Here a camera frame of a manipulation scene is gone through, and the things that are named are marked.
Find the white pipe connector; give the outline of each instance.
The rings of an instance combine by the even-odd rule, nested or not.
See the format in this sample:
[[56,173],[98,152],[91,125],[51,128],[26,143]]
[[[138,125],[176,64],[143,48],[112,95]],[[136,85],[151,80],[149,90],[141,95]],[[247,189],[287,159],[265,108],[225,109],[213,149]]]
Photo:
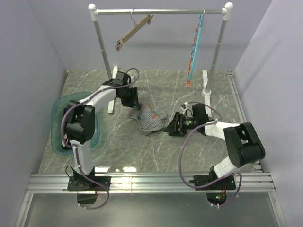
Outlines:
[[95,4],[89,4],[89,10],[90,10],[90,15],[91,15],[91,19],[93,21],[98,21],[98,16],[95,14],[97,7]]
[[231,17],[232,8],[233,4],[231,2],[227,2],[225,4],[225,7],[222,8],[223,20],[229,20]]

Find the gray wall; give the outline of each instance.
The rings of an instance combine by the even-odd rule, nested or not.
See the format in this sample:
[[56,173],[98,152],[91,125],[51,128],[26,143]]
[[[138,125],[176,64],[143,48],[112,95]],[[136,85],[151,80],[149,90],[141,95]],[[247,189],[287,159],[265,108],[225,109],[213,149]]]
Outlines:
[[0,1],[0,225],[14,226],[66,71],[26,0]]
[[[65,68],[104,69],[88,5],[100,9],[187,9],[224,7],[228,0],[28,0]],[[232,0],[218,69],[234,70],[271,0]],[[140,21],[143,15],[134,15]],[[120,68],[187,69],[198,15],[155,15],[119,52],[114,44],[134,22],[129,15],[100,16],[109,62]],[[197,69],[210,69],[222,16],[206,15]]]
[[273,0],[235,71],[290,227],[303,223],[302,8],[301,0]]

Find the gray floor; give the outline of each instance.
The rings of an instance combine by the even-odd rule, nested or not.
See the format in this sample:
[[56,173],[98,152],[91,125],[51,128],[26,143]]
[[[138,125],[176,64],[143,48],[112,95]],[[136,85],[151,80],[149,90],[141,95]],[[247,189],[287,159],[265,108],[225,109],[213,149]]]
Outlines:
[[[224,122],[240,122],[226,72],[218,71],[214,76],[211,86],[212,107],[223,116]],[[70,71],[62,96],[81,91],[94,92],[106,80],[104,70]],[[186,80],[186,72],[181,70],[141,71],[136,83],[139,102],[167,113],[168,123],[185,101],[204,100],[201,95],[202,72],[194,73],[191,88],[185,87]],[[124,167],[132,167],[131,170],[137,172],[177,171],[178,157],[185,138],[170,137],[163,132],[143,136],[137,121],[127,118],[129,111],[130,108],[122,107],[117,100],[113,114],[108,114],[107,108],[98,113],[101,137],[98,145],[92,149],[95,166],[108,167],[110,172],[122,172]],[[183,156],[183,170],[208,171],[226,155],[224,140],[195,133]],[[67,165],[74,166],[73,156],[55,154],[49,138],[39,172],[63,173]],[[242,169],[245,172],[253,170],[253,165]]]

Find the gray striped cloth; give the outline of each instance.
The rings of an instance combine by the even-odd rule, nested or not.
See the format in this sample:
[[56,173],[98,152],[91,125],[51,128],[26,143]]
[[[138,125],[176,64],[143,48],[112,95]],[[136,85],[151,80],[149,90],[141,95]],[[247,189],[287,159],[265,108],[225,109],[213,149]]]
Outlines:
[[152,110],[146,104],[140,104],[140,106],[141,110],[137,107],[133,108],[128,113],[128,117],[139,122],[139,129],[145,136],[165,128],[164,121],[167,118],[167,114],[163,114],[158,110]]

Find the teal plastic bin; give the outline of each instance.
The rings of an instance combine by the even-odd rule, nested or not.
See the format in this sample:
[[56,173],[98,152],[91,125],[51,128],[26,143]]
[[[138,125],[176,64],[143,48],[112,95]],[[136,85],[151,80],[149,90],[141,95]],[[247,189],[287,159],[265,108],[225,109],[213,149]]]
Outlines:
[[[56,154],[58,154],[58,155],[73,154],[72,149],[64,150],[63,146],[62,146],[61,122],[63,119],[64,108],[66,108],[69,101],[71,101],[71,100],[79,101],[90,95],[91,95],[90,92],[78,92],[78,93],[64,96],[64,97],[58,99],[58,101],[55,102],[55,104],[53,105],[51,139],[52,139],[52,149]],[[94,133],[92,139],[90,140],[90,146],[91,147],[96,146],[96,144],[99,142],[99,138],[100,138],[100,124],[99,124],[98,115],[96,114],[96,116],[95,116],[95,133]]]

